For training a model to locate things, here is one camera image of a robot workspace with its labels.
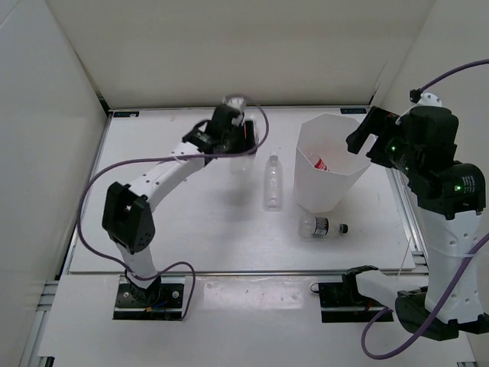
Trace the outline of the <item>clear bottle blue orange label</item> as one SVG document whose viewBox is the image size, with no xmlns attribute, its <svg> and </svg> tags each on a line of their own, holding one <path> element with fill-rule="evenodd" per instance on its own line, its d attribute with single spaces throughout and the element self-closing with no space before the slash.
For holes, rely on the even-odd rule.
<svg viewBox="0 0 489 367">
<path fill-rule="evenodd" d="M 240 112 L 232 119 L 231 154 L 244 153 L 257 144 L 255 120 L 253 115 L 245 114 L 246 102 L 243 97 L 226 96 L 222 100 L 228 107 Z M 234 179 L 247 181 L 251 177 L 254 154 L 242 155 L 230 160 L 230 172 Z"/>
</svg>

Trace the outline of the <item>clear bottle red cap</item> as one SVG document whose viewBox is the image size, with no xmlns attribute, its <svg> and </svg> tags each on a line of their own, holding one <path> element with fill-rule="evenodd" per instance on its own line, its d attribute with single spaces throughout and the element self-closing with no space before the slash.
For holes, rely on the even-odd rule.
<svg viewBox="0 0 489 367">
<path fill-rule="evenodd" d="M 315 169 L 320 171 L 329 171 L 328 166 L 325 164 L 324 160 L 318 153 L 308 153 L 306 158 Z"/>
</svg>

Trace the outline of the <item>clear bottle black cap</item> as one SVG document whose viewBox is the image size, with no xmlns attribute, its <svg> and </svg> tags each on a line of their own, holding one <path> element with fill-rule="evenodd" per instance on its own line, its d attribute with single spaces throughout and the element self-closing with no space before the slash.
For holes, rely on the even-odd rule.
<svg viewBox="0 0 489 367">
<path fill-rule="evenodd" d="M 299 225 L 299 234 L 304 239 L 333 239 L 348 232 L 346 223 L 324 216 L 303 215 Z"/>
</svg>

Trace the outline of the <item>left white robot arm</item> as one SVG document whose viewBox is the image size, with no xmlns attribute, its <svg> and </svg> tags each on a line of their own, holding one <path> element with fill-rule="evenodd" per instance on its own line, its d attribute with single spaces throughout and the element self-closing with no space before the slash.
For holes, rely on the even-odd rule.
<svg viewBox="0 0 489 367">
<path fill-rule="evenodd" d="M 153 212 L 187 177 L 204 168 L 215 154 L 238 154 L 256 145 L 254 123 L 235 100 L 216 107 L 175 147 L 171 161 L 158 163 L 130 183 L 114 182 L 107 190 L 102 228 L 117 245 L 131 296 L 145 307 L 157 304 L 161 279 L 150 243 L 156 227 Z"/>
</svg>

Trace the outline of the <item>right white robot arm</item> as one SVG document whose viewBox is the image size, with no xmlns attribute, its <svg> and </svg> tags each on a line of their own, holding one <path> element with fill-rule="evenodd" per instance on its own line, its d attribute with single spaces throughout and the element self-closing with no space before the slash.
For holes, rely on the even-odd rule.
<svg viewBox="0 0 489 367">
<path fill-rule="evenodd" d="M 406 331 L 438 341 L 488 331 L 474 263 L 486 182 L 476 165 L 455 159 L 457 131 L 458 118 L 444 107 L 416 106 L 405 115 L 374 107 L 346 140 L 357 154 L 374 136 L 371 162 L 406 176 L 425 225 L 429 280 L 425 287 L 402 284 L 364 265 L 342 275 L 343 296 L 355 306 L 376 300 Z"/>
</svg>

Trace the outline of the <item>white octagonal plastic bin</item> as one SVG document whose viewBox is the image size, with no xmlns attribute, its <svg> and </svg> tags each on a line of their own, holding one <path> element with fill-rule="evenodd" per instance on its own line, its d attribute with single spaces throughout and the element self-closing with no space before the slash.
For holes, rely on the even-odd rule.
<svg viewBox="0 0 489 367">
<path fill-rule="evenodd" d="M 329 212 L 369 168 L 364 149 L 348 152 L 346 138 L 360 125 L 343 115 L 322 114 L 301 125 L 296 143 L 293 192 L 296 202 L 311 213 Z M 306 158 L 318 153 L 329 171 L 315 169 Z"/>
</svg>

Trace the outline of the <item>clear unlabelled plastic bottle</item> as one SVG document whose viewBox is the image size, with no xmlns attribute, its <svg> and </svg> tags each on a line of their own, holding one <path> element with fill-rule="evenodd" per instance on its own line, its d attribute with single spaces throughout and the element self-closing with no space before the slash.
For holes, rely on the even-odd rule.
<svg viewBox="0 0 489 367">
<path fill-rule="evenodd" d="M 264 172 L 264 207 L 280 211 L 283 206 L 283 167 L 278 154 L 272 151 Z"/>
</svg>

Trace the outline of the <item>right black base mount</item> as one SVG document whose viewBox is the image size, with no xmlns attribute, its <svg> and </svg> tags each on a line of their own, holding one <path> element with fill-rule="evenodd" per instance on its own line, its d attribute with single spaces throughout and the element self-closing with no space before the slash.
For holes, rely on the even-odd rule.
<svg viewBox="0 0 489 367">
<path fill-rule="evenodd" d="M 312 283 L 310 291 L 319 297 L 323 323 L 368 323 L 384 305 L 356 294 L 345 282 Z"/>
</svg>

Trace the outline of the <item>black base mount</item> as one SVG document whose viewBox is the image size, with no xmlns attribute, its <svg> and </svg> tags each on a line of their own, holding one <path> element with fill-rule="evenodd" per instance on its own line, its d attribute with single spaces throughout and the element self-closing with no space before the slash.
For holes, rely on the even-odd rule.
<svg viewBox="0 0 489 367">
<path fill-rule="evenodd" d="M 113 320 L 177 321 L 183 315 L 184 278 L 160 279 L 159 288 L 151 285 L 137 291 L 122 278 L 118 283 L 112 314 Z"/>
<path fill-rule="evenodd" d="M 356 294 L 345 282 L 312 283 L 310 291 L 319 297 L 323 323 L 368 323 L 384 305 Z"/>
</svg>

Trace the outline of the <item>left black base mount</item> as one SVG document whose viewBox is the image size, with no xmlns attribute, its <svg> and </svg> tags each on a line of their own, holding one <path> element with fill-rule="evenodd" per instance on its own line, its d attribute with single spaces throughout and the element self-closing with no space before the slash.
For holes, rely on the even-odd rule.
<svg viewBox="0 0 489 367">
<path fill-rule="evenodd" d="M 177 321 L 183 315 L 184 278 L 160 279 L 159 288 L 151 285 L 137 291 L 122 278 L 118 283 L 112 314 L 113 320 Z"/>
</svg>

